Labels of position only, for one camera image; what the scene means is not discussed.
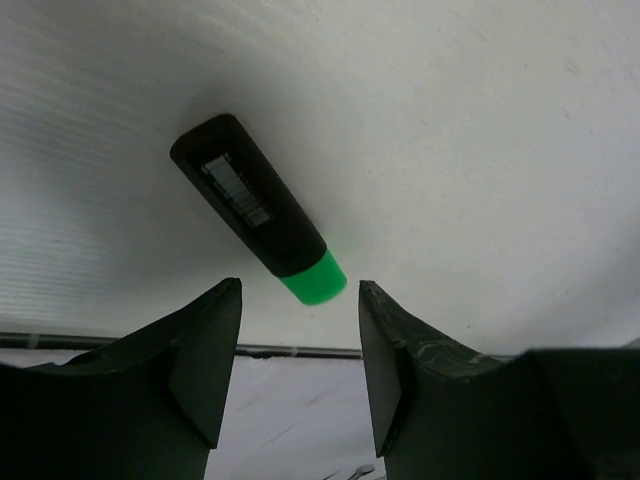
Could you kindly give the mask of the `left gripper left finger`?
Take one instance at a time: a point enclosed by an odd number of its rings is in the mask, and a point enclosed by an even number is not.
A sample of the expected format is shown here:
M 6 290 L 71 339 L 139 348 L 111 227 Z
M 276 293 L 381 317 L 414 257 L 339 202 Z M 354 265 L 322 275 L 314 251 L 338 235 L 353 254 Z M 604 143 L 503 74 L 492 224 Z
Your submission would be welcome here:
M 1 368 L 5 479 L 201 479 L 218 443 L 242 313 L 228 278 L 57 365 Z

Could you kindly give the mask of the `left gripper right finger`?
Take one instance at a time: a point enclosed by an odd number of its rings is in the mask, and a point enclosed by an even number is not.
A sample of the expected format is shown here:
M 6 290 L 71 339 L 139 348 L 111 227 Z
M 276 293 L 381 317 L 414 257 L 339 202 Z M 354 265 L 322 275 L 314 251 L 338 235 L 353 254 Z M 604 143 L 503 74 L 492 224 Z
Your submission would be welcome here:
M 639 353 L 533 349 L 501 361 L 359 285 L 375 451 L 390 479 L 635 479 Z

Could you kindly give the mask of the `green cap black highlighter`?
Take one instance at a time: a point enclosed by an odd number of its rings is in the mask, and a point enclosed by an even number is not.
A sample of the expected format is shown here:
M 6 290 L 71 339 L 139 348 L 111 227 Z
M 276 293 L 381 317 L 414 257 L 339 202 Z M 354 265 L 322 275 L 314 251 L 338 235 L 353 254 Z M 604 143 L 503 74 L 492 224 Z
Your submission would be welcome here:
M 325 240 L 236 117 L 220 114 L 184 133 L 170 158 L 302 304 L 323 304 L 345 289 Z

